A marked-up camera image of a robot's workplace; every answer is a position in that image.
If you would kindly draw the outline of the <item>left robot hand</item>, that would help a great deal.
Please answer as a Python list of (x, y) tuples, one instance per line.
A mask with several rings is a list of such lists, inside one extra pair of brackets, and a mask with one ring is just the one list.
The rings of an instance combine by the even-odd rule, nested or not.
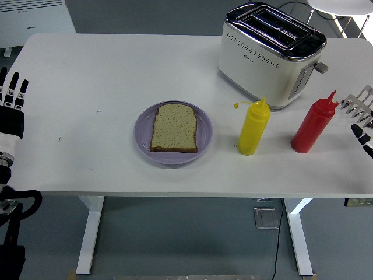
[(7, 67), (1, 68), (1, 156), (13, 158), (15, 146), (23, 139), (24, 133), (24, 100), (29, 81), (24, 79), (16, 92), (19, 73), (14, 72), (8, 89), (4, 91)]

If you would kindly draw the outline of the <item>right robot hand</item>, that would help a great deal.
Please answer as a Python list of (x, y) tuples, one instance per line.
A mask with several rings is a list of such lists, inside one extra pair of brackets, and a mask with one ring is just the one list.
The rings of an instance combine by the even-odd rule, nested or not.
[(351, 125), (350, 128), (365, 153), (373, 158), (372, 138), (357, 124)]

